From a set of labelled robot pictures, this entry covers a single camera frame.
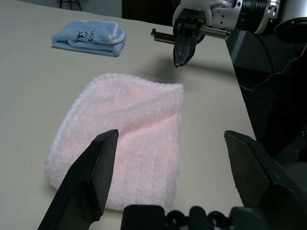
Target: blue towel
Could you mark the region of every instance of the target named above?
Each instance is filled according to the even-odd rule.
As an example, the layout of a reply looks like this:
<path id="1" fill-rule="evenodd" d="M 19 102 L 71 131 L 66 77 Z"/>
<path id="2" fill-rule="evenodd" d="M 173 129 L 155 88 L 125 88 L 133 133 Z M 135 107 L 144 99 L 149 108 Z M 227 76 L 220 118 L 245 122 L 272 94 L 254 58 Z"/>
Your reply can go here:
<path id="1" fill-rule="evenodd" d="M 125 40 L 123 28 L 103 21 L 75 21 L 51 38 L 56 48 L 108 56 L 118 56 Z"/>

